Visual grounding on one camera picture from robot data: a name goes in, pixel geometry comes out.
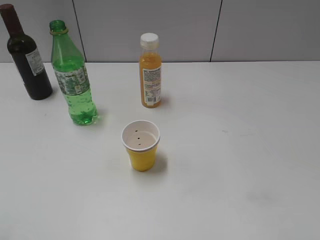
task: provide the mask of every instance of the paper cup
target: paper cup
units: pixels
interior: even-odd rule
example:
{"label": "paper cup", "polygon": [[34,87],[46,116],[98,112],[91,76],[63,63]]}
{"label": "paper cup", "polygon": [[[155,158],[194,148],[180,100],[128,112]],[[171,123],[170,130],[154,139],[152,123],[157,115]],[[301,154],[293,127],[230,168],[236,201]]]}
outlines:
{"label": "paper cup", "polygon": [[129,123],[122,130],[121,139],[135,170],[143,172],[153,167],[160,140],[159,128],[153,122],[138,120]]}

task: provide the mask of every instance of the cup rim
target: cup rim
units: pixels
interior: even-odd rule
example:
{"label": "cup rim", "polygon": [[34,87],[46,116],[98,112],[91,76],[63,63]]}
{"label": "cup rim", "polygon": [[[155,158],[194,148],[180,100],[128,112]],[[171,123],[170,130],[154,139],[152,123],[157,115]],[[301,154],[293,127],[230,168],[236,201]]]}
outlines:
{"label": "cup rim", "polygon": [[[148,146],[148,147],[146,147],[146,148],[137,149],[137,148],[129,147],[129,146],[125,143],[125,141],[124,141],[124,131],[125,131],[125,129],[126,129],[129,125],[131,125],[131,124],[133,124],[133,123],[136,123],[136,122],[147,122],[147,123],[150,123],[150,124],[152,124],[153,126],[155,126],[156,130],[158,131],[158,138],[156,139],[156,141],[155,141],[154,144],[152,144],[151,146]],[[131,150],[131,151],[133,151],[133,152],[146,152],[146,151],[148,151],[148,150],[153,149],[153,148],[159,143],[159,141],[160,141],[160,130],[159,130],[158,126],[157,126],[155,123],[153,123],[152,121],[148,121],[148,120],[135,120],[135,121],[132,121],[132,122],[128,123],[128,124],[122,129],[122,132],[121,132],[121,141],[122,141],[122,144],[123,144],[127,149],[129,149],[129,150]]]}

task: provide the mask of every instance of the gray wall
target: gray wall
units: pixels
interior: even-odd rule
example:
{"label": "gray wall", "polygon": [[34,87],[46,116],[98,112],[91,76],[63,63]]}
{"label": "gray wall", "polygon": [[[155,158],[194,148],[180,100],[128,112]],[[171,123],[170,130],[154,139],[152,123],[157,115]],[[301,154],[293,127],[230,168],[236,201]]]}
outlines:
{"label": "gray wall", "polygon": [[[81,39],[77,27],[75,11],[71,0],[10,0],[20,19],[24,33],[31,36],[37,44],[44,62],[50,62],[52,50],[52,36],[49,23],[52,20],[65,20],[69,27],[69,34],[76,46],[82,51]],[[0,62],[12,62],[7,50],[9,34],[0,17]]]}
{"label": "gray wall", "polygon": [[[49,22],[54,19],[66,22],[70,36],[81,51],[84,48],[88,62],[136,62],[140,35],[145,32],[159,35],[164,62],[320,60],[319,0],[10,3],[45,62],[51,57]],[[8,38],[0,21],[0,62],[11,62]]]}
{"label": "gray wall", "polygon": [[223,0],[212,61],[320,60],[319,0]]}

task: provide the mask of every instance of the dark wine bottle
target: dark wine bottle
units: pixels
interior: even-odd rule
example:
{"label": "dark wine bottle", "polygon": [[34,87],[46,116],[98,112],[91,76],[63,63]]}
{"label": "dark wine bottle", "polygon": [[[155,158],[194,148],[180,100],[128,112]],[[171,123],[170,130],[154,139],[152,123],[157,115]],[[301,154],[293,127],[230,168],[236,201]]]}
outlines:
{"label": "dark wine bottle", "polygon": [[8,51],[30,98],[41,100],[49,97],[52,87],[35,41],[24,33],[13,5],[0,5],[0,13],[10,35]]}

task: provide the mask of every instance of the white bottle cap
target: white bottle cap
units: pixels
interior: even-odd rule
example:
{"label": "white bottle cap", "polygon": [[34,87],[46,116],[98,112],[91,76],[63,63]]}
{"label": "white bottle cap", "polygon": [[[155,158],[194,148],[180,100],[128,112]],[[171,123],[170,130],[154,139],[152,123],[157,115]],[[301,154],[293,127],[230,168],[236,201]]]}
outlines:
{"label": "white bottle cap", "polygon": [[144,33],[141,35],[140,45],[146,50],[155,50],[159,47],[159,37],[155,33]]}

